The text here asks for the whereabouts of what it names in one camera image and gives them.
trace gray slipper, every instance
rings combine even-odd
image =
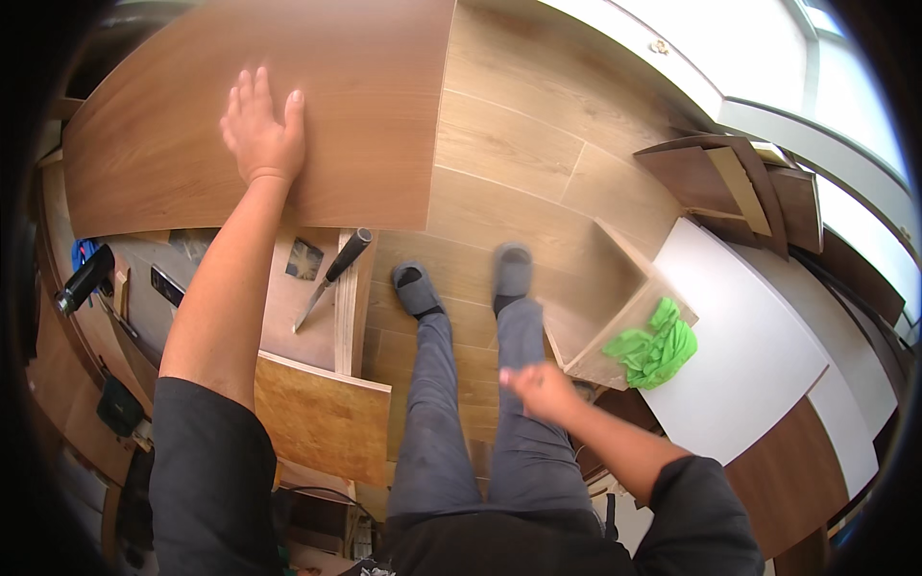
[[[409,268],[416,268],[420,272],[420,278],[398,288],[397,281],[400,280],[400,277],[402,277],[403,273]],[[435,291],[435,287],[429,279],[429,273],[426,272],[426,268],[419,262],[407,260],[394,266],[394,271],[391,273],[391,281],[394,283],[394,290],[397,293],[397,297],[400,299],[400,303],[404,307],[404,311],[410,316],[422,314],[436,306],[445,310],[442,299],[439,298],[439,293]]]
[[[502,258],[511,250],[524,252],[525,262],[504,262]],[[522,242],[500,244],[493,252],[493,296],[524,296],[531,289],[531,274],[534,264],[531,251]]]

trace person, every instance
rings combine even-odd
[[[254,372],[276,228],[304,158],[304,108],[291,92],[276,123],[261,67],[240,73],[220,121],[248,188],[202,260],[160,364],[150,502],[161,574],[281,570],[276,459],[254,415]],[[544,361],[531,274],[525,245],[497,249],[500,415],[484,501],[458,419],[445,307],[421,264],[394,269],[396,294],[419,322],[418,353],[378,573],[761,575],[720,464],[587,404]],[[568,433],[654,512],[633,558],[602,537]]]

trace chisel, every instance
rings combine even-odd
[[[361,256],[361,253],[368,248],[368,245],[372,242],[372,233],[366,228],[357,229],[349,240],[346,242],[346,245],[343,246],[343,249],[339,251],[336,259],[330,265],[329,269],[326,270],[326,275],[324,279],[320,281],[320,286],[317,287],[317,290],[314,291],[311,296],[310,301],[307,302],[307,308],[304,309],[304,312],[301,313],[301,316],[298,316],[298,320],[294,322],[294,325],[291,327],[291,332],[294,334],[298,333],[298,328],[301,328],[301,325],[304,323],[304,319],[307,318],[307,315],[311,313],[311,309],[314,304],[320,299],[323,295],[324,290],[329,288],[331,284],[337,281],[337,279],[342,275],[343,272],[349,268],[356,259]]]

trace foot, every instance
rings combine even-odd
[[[394,267],[391,274],[394,290],[404,311],[417,320],[429,314],[444,314],[442,299],[429,280],[429,273],[415,260],[407,260]]]
[[[524,298],[531,288],[531,251],[521,242],[506,242],[493,252],[493,313]]]

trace shirt sleeve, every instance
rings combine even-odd
[[[177,378],[157,380],[150,476],[160,574],[273,574],[276,456],[256,416]]]
[[[762,576],[749,516],[716,460],[687,456],[667,464],[650,500],[653,523],[634,555],[639,573]]]

